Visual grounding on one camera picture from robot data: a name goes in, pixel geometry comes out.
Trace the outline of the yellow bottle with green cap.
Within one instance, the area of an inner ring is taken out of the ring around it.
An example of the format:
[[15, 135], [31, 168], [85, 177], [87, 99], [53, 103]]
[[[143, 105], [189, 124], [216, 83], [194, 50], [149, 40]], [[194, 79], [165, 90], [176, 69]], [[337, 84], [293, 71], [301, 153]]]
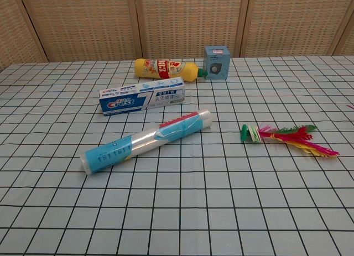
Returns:
[[193, 82], [208, 75], [206, 70], [192, 62], [158, 59], [137, 59], [134, 63], [134, 73], [137, 77], [161, 80], [181, 77], [184, 82]]

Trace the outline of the colourful feather shuttlecock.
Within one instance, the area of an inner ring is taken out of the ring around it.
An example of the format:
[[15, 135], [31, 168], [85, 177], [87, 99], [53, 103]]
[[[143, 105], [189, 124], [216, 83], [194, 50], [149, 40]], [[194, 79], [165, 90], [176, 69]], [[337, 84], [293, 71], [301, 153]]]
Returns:
[[242, 142], [251, 140], [254, 143], [260, 144], [264, 138], [269, 138], [292, 145], [314, 156], [326, 158], [338, 157], [340, 155], [339, 152], [311, 142], [313, 139], [311, 133], [315, 130], [317, 130], [317, 126], [312, 124], [282, 129], [272, 128], [271, 126], [258, 128], [244, 124], [241, 128], [240, 139]]

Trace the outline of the woven folding screen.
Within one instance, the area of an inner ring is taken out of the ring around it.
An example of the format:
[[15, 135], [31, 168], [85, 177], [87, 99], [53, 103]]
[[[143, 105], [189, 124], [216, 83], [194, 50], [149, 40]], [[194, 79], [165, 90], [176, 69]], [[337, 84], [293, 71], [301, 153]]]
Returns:
[[354, 0], [0, 0], [0, 70], [21, 62], [354, 55]]

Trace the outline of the clear plastic wrap roll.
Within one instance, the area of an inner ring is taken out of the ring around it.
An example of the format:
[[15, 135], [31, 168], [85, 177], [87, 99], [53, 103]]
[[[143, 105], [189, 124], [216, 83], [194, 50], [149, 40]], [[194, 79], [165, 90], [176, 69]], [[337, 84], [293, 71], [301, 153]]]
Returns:
[[154, 128], [128, 135], [84, 152], [80, 155], [82, 167], [87, 175], [91, 175], [106, 167], [210, 127], [212, 123], [213, 117], [210, 111], [204, 109], [191, 112]]

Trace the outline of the blue white toothpaste box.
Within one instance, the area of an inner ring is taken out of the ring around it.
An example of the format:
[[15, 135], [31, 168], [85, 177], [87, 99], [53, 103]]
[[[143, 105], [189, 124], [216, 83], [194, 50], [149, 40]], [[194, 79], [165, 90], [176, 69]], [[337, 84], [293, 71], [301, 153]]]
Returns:
[[99, 102], [105, 116], [181, 104], [185, 84], [181, 77], [101, 90]]

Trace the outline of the checkered light blue tablecloth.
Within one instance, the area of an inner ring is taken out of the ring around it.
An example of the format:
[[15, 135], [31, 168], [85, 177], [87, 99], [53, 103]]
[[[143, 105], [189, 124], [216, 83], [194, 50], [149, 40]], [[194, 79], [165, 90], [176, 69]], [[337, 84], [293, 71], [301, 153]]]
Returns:
[[[354, 56], [234, 58], [181, 105], [105, 117], [125, 61], [0, 72], [0, 256], [354, 256]], [[87, 175], [84, 152], [208, 110], [210, 127]], [[314, 156], [242, 126], [317, 126]]]

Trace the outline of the small light blue box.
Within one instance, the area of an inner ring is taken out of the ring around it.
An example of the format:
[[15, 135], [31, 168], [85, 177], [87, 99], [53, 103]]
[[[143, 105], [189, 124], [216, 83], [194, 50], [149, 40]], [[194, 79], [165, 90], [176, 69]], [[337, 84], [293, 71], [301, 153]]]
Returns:
[[230, 52], [227, 46], [205, 46], [203, 70], [208, 80], [226, 80], [230, 66]]

